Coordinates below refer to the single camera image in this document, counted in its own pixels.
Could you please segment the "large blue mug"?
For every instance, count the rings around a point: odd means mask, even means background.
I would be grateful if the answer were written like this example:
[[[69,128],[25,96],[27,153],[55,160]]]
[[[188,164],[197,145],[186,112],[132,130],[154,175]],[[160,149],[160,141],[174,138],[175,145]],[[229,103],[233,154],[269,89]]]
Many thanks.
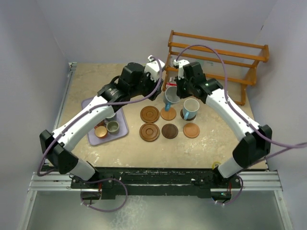
[[[165,111],[169,111],[171,105],[177,104],[180,101],[180,97],[177,96],[177,86],[170,86],[165,90],[164,103]]]

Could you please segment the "light blue mug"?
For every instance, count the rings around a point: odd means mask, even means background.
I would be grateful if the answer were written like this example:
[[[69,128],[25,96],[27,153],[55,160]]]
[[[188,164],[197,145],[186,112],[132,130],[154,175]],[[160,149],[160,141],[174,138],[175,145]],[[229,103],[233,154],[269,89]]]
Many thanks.
[[[200,104],[196,99],[186,99],[183,103],[183,119],[184,120],[192,120],[196,117],[197,112],[200,108]]]

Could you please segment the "dark wood coaster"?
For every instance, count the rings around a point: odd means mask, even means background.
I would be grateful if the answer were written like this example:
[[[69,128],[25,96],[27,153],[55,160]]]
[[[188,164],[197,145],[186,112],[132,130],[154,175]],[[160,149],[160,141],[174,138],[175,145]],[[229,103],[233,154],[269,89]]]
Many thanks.
[[[181,116],[182,119],[184,119],[183,110],[180,111],[180,116]],[[186,121],[192,121],[192,120],[194,120],[194,119],[196,118],[196,116],[197,116],[197,115],[193,116],[193,117],[190,118],[190,119],[185,119],[185,120],[186,120]]]

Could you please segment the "large brown ringed coaster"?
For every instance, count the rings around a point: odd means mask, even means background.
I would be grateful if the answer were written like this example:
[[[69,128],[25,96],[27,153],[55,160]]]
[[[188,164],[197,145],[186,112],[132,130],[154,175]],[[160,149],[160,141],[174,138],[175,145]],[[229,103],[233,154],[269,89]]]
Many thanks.
[[[159,119],[160,113],[154,106],[146,106],[140,112],[141,120],[145,123],[154,123]]]

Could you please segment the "light orange wood coaster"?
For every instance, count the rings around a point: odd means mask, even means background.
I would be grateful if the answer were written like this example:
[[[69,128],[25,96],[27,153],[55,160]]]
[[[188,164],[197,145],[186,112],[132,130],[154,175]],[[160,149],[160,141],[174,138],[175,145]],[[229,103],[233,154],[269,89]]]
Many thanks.
[[[200,134],[200,128],[195,123],[187,123],[183,127],[183,133],[188,138],[196,138]]]

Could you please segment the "teal blue cup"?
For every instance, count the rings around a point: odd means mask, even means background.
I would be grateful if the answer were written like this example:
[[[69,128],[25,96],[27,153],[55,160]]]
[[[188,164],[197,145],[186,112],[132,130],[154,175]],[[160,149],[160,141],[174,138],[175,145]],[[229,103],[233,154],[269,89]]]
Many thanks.
[[[107,121],[116,121],[117,119],[117,114],[114,113],[113,115],[109,116],[109,117],[106,117],[106,120]]]

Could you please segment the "large brown grooved coaster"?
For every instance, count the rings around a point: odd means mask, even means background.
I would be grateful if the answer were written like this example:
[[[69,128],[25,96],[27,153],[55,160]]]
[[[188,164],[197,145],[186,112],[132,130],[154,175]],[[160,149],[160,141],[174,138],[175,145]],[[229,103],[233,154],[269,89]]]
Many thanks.
[[[160,129],[154,123],[145,123],[140,127],[139,134],[144,141],[152,142],[159,138]]]

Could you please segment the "dark walnut coaster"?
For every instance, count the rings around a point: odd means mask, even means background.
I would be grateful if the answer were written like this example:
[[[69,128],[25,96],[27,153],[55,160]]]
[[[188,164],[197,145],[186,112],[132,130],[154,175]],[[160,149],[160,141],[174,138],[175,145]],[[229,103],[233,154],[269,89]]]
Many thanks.
[[[167,139],[173,139],[178,135],[178,128],[174,124],[165,124],[162,127],[162,135]]]

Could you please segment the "olive green cup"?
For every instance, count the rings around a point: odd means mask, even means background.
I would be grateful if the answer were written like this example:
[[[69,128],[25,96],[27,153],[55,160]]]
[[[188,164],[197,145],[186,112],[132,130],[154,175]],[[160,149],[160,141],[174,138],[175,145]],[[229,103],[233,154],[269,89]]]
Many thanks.
[[[109,121],[106,124],[106,129],[110,134],[117,134],[119,132],[119,123],[117,121]]]

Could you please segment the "red handled white cup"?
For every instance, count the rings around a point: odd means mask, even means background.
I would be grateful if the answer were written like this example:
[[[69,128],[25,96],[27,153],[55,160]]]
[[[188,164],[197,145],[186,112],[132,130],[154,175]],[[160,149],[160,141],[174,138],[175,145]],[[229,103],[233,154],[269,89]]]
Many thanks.
[[[94,127],[94,129],[96,129],[96,128],[100,127],[100,126],[105,126],[105,121],[104,121],[104,120],[101,121],[101,122],[99,122],[99,123]]]

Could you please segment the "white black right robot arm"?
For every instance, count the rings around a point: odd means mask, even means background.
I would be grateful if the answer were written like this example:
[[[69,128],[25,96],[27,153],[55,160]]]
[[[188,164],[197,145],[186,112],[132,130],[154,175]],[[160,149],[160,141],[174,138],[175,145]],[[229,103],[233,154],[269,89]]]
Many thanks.
[[[239,142],[232,157],[219,165],[213,176],[217,187],[225,187],[230,183],[231,176],[270,153],[272,129],[268,125],[261,126],[245,114],[219,81],[207,80],[200,63],[175,60],[173,65],[178,69],[175,78],[177,95],[182,99],[194,96],[212,108],[232,129]]]

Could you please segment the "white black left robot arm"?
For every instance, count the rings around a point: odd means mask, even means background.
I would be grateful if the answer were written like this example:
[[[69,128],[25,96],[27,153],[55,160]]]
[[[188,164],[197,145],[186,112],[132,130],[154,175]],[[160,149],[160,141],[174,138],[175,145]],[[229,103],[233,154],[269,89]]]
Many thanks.
[[[52,132],[44,130],[39,135],[43,159],[37,175],[43,176],[42,165],[45,159],[48,159],[54,170],[60,174],[72,174],[81,179],[88,188],[97,186],[97,170],[90,163],[75,156],[72,150],[101,121],[111,117],[124,105],[133,104],[133,97],[141,95],[144,100],[155,100],[161,93],[164,70],[164,62],[152,56],[145,66],[131,62],[123,68],[119,76],[103,86],[90,103],[69,122]]]

